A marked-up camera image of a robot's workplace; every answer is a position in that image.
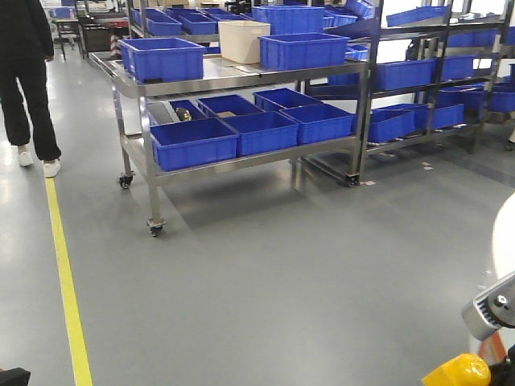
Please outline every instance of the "shoe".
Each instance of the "shoe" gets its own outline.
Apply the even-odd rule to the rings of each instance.
[[[30,166],[34,163],[34,160],[28,151],[24,151],[18,154],[18,163],[20,166]]]
[[[53,163],[43,162],[43,174],[46,179],[53,179],[61,170],[61,162],[56,159]]]

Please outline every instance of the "stainless steel cart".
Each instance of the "stainless steel cart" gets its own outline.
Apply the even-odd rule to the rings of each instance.
[[[340,173],[338,170],[328,170],[327,167],[323,167],[324,171],[331,173],[333,176],[341,175],[344,183],[348,186],[355,186],[359,183],[361,125],[356,125],[356,133],[351,137],[318,142],[305,146],[296,146],[290,149],[235,158],[183,170],[164,172],[154,160],[147,104],[149,103],[149,98],[152,98],[154,101],[159,98],[168,100],[178,98],[181,94],[185,93],[191,97],[192,93],[251,88],[253,86],[268,84],[296,82],[296,88],[301,90],[306,83],[305,80],[355,72],[359,72],[364,76],[367,70],[365,63],[348,61],[346,64],[335,67],[277,72],[263,69],[259,64],[239,65],[224,60],[219,55],[206,55],[204,57],[204,78],[202,80],[140,84],[126,73],[119,61],[109,60],[109,53],[95,53],[91,55],[91,59],[109,76],[113,86],[113,102],[117,116],[125,167],[124,173],[118,182],[122,188],[129,188],[134,174],[131,162],[137,167],[140,174],[145,179],[149,188],[151,207],[151,218],[148,220],[147,224],[152,236],[157,236],[166,223],[161,213],[158,187],[174,181],[225,173],[250,166],[307,156],[309,154],[341,150],[350,154],[350,163],[347,172]],[[137,100],[142,129],[141,133],[126,133],[122,113],[121,94]],[[364,100],[365,95],[360,98],[360,101]],[[362,121],[364,111],[363,103],[358,102],[356,122]]]

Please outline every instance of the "metal frame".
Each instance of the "metal frame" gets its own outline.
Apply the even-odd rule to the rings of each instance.
[[[472,0],[466,0],[463,5],[463,10],[470,10],[470,2]],[[431,0],[422,0],[422,5],[431,5]],[[367,43],[370,46],[369,50],[369,60],[367,65],[369,67],[368,76],[361,77],[360,79],[360,89],[366,90],[365,94],[357,95],[356,88],[348,87],[348,86],[327,86],[326,84],[310,86],[307,90],[309,95],[317,97],[321,100],[353,100],[359,98],[365,98],[365,113],[363,114],[363,118],[361,122],[361,145],[362,145],[362,153],[360,156],[360,174],[364,174],[365,170],[365,161],[369,155],[377,154],[380,152],[384,152],[387,150],[395,150],[400,149],[406,146],[412,146],[418,143],[429,142],[433,140],[438,140],[443,137],[447,137],[450,135],[456,135],[460,133],[470,132],[472,134],[472,146],[471,152],[473,152],[478,144],[478,138],[483,132],[483,127],[488,119],[488,115],[486,111],[488,110],[488,103],[490,97],[492,95],[492,86],[496,82],[497,72],[499,69],[499,62],[503,55],[509,54],[513,52],[512,47],[505,47],[502,45],[507,39],[508,31],[509,31],[509,22],[511,20],[511,15],[513,13],[513,4],[515,0],[506,0],[505,1],[505,12],[501,17],[501,20],[487,20],[485,23],[459,23],[459,24],[451,24],[451,18],[455,17],[455,14],[452,14],[452,7],[454,5],[454,0],[438,0],[438,5],[444,6],[447,4],[448,10],[447,14],[443,20],[442,24],[435,25],[409,25],[405,27],[381,27],[381,20],[383,16],[383,9],[385,5],[385,0],[379,0],[378,7],[376,8],[376,13],[374,15],[374,30],[371,36],[366,38],[354,39],[352,43]],[[465,32],[471,31],[481,31],[487,29],[496,28],[499,31],[499,34],[496,38],[496,42],[493,47],[471,47],[471,48],[451,48],[447,49],[447,41],[450,35],[461,34]],[[335,33],[338,35],[344,35],[344,27],[338,27],[330,30],[331,33]],[[436,57],[438,59],[437,70],[435,74],[435,81],[433,84],[428,84],[420,87],[413,88],[403,88],[388,92],[375,92],[373,90],[374,81],[376,78],[377,71],[377,50],[380,42],[389,41],[389,40],[397,40],[397,39],[421,39],[420,51],[418,54],[418,58],[422,57]],[[430,47],[428,49],[424,49],[424,40],[428,39],[430,41]],[[443,63],[445,57],[448,52],[452,52],[452,54],[467,54],[467,53],[476,53],[479,52],[481,57],[492,59],[492,66],[490,68],[489,74],[484,74],[483,72],[477,72],[478,75],[465,79],[465,80],[457,80],[457,81],[441,81],[441,74],[443,71]],[[483,114],[483,119],[479,122],[475,122],[471,125],[457,125],[456,127],[446,128],[443,130],[434,130],[432,129],[432,122],[435,116],[435,108],[436,108],[436,99],[438,96],[438,91],[444,87],[451,87],[455,85],[465,85],[465,84],[473,84],[477,82],[486,82],[487,83],[487,91],[488,98],[484,106],[485,113]],[[411,94],[411,93],[419,93],[419,95],[424,92],[426,94],[426,98],[429,102],[429,106],[431,107],[430,119],[428,120],[428,126],[421,133],[417,133],[415,135],[411,135],[408,138],[399,138],[397,141],[391,141],[387,143],[379,144],[378,146],[369,144],[369,126],[371,120],[371,112],[372,112],[372,102],[374,99],[382,98],[382,97],[391,97],[395,95],[402,94]]]
[[[92,54],[90,58],[109,76],[112,82],[113,103],[117,117],[125,169],[119,182],[125,184],[125,186],[122,185],[122,187],[128,187],[128,185],[130,185],[134,174],[131,168],[131,162],[133,162],[149,188],[151,218],[148,221],[148,225],[153,236],[157,236],[160,229],[166,223],[161,213],[158,197],[158,187],[166,183],[225,173],[241,168],[328,151],[343,151],[349,153],[351,154],[351,162],[346,175],[340,173],[338,170],[327,170],[327,168],[323,169],[323,171],[330,173],[332,176],[341,176],[345,179],[342,182],[347,183],[349,186],[356,185],[359,182],[362,138],[361,127],[359,125],[356,126],[356,135],[351,137],[318,142],[305,146],[296,146],[290,149],[235,158],[183,170],[163,172],[154,160],[147,104],[151,97],[153,97],[153,101],[155,101],[156,97],[169,100],[181,96],[191,97],[192,94],[199,92],[218,92],[221,89],[249,88],[266,84],[296,82],[298,88],[301,88],[305,79],[316,79],[353,72],[363,72],[365,74],[367,68],[365,63],[351,61],[334,67],[277,72],[263,69],[259,65],[236,65],[234,62],[222,59],[220,55],[206,55],[204,58],[205,75],[202,80],[140,84],[134,78],[127,75],[120,62],[109,60],[108,53],[95,53]],[[141,133],[126,133],[121,94],[138,101]],[[362,106],[362,103],[358,103],[358,116],[362,116],[364,111],[365,108]]]

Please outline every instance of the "yellow floor line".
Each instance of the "yellow floor line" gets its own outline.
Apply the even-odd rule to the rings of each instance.
[[[50,209],[51,227],[56,247],[57,266],[61,294],[63,296],[64,317],[68,331],[68,341],[72,353],[73,375],[76,386],[93,386],[91,371],[89,370],[88,352],[80,321],[79,306],[77,303],[75,286],[73,285],[72,268],[68,257],[68,247],[64,237],[63,221],[61,219],[59,201],[54,179],[46,179],[48,208]]]

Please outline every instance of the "leg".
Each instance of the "leg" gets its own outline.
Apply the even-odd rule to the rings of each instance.
[[[53,161],[61,151],[48,111],[47,66],[43,60],[24,60],[17,73],[31,115],[35,152],[39,159]]]
[[[13,67],[0,65],[0,101],[7,139],[13,146],[24,146],[31,140],[31,131]]]

